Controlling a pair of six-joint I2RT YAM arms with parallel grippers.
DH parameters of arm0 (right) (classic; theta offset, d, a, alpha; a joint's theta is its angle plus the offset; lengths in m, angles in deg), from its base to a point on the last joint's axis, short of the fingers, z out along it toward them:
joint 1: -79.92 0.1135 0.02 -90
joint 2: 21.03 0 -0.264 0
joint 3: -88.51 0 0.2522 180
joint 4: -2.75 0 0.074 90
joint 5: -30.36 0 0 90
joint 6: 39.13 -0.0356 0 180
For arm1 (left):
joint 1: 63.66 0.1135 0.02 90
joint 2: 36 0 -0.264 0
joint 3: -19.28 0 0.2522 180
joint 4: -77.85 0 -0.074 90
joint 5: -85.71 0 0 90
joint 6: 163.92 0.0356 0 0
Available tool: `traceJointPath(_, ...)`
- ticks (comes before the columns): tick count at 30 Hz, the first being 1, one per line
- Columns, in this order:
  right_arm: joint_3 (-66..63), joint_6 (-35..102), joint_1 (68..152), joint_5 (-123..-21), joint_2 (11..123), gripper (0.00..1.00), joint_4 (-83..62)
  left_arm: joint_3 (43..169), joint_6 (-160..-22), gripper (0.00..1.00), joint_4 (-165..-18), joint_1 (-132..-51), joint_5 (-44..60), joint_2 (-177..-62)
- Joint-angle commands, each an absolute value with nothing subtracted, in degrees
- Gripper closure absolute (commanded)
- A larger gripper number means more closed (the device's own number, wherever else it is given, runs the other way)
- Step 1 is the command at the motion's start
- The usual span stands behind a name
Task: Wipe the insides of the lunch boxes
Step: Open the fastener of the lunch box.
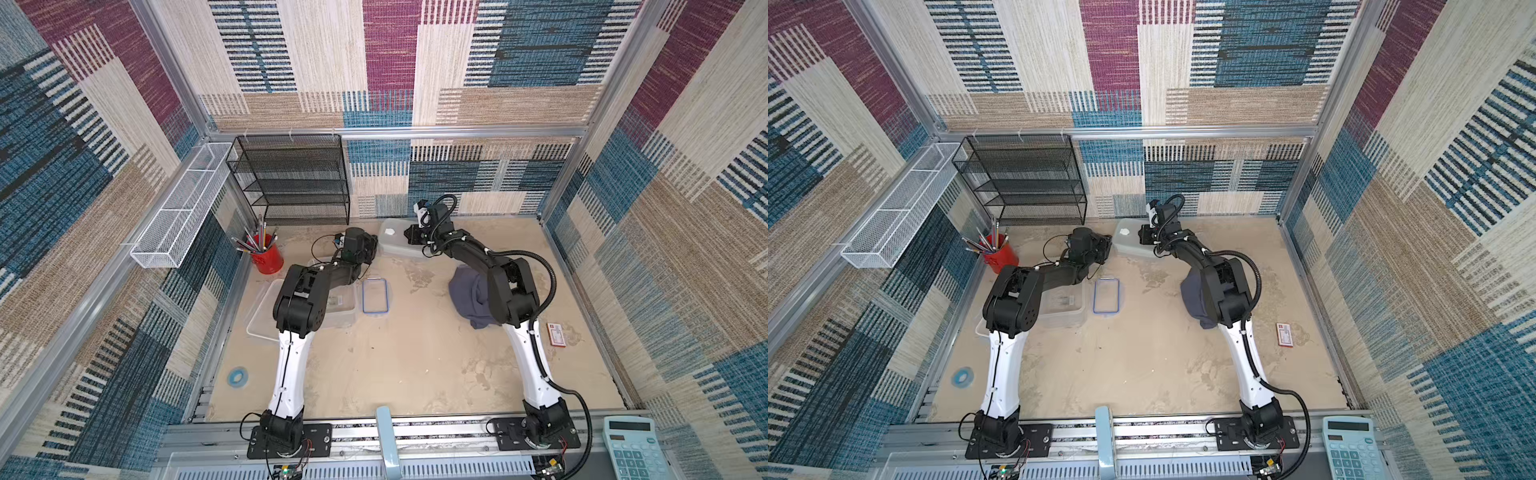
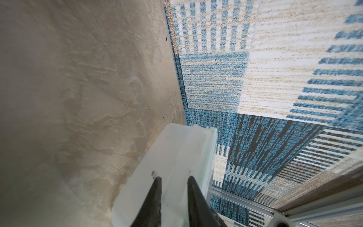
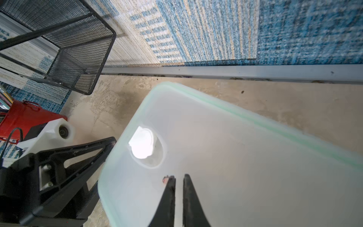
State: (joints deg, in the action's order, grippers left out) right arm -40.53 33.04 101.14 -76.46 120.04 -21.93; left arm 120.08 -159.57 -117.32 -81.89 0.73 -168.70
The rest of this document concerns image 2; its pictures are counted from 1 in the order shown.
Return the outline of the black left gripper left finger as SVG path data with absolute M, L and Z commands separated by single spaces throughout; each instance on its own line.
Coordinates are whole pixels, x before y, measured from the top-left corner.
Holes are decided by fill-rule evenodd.
M 162 178 L 156 177 L 131 227 L 161 226 Z

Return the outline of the lidded green-tinted lunch box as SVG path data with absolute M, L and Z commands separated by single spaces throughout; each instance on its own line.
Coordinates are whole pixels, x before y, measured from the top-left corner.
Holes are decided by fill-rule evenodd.
M 204 199 L 213 182 L 217 128 L 168 124 L 121 189 L 112 208 L 112 225 L 129 227 L 156 177 L 162 179 L 161 225 L 187 227 L 187 182 L 194 177 Z

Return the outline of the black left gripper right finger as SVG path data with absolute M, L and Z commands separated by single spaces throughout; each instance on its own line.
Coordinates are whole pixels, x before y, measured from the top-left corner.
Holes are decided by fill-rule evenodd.
M 227 227 L 219 215 L 208 206 L 193 176 L 188 178 L 187 189 L 190 227 Z

